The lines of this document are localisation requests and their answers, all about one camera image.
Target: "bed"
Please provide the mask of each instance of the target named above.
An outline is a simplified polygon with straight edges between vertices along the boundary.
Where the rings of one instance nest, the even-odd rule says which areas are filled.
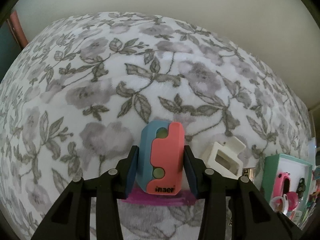
[[[17,57],[0,97],[0,201],[22,239],[75,175],[114,168],[154,119],[181,122],[196,157],[236,136],[258,188],[266,156],[308,160],[308,111],[281,78],[228,39],[168,17],[102,12],[55,21]],[[124,239],[196,239],[203,205],[119,202]]]

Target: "pink round object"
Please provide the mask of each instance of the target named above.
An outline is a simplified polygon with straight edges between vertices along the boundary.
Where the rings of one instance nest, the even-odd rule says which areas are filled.
[[[289,191],[287,193],[288,202],[289,202],[289,208],[288,211],[294,210],[298,206],[298,194],[294,191]]]

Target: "black toy car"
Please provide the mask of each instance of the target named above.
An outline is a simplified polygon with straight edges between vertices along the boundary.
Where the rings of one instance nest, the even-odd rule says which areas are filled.
[[[299,184],[298,184],[298,188],[296,193],[298,194],[298,198],[302,198],[303,197],[303,193],[306,191],[306,184],[305,184],[305,179],[301,178],[299,180]]]

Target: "blue plastic part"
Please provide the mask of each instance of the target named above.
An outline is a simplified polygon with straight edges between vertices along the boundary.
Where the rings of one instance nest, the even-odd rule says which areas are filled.
[[[138,154],[139,154],[139,148],[137,147],[134,152],[132,162],[131,162],[131,165],[130,165],[130,168],[129,168],[128,174],[127,174],[127,183],[126,183],[126,188],[124,191],[125,198],[128,197],[128,195],[130,194],[130,192],[132,191],[132,188],[133,188],[135,175],[137,173]]]
[[[150,163],[152,141],[156,138],[158,129],[169,129],[169,124],[168,121],[153,120],[141,132],[136,180],[144,192],[147,191],[147,184],[155,179],[152,176],[153,167]]]
[[[197,177],[192,168],[191,161],[186,153],[183,154],[183,167],[186,172],[191,193],[198,199]]]

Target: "green button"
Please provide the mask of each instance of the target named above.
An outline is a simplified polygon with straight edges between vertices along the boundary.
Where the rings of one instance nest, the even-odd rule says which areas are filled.
[[[164,169],[162,168],[155,168],[153,170],[153,176],[156,178],[156,179],[162,179],[164,177]]]

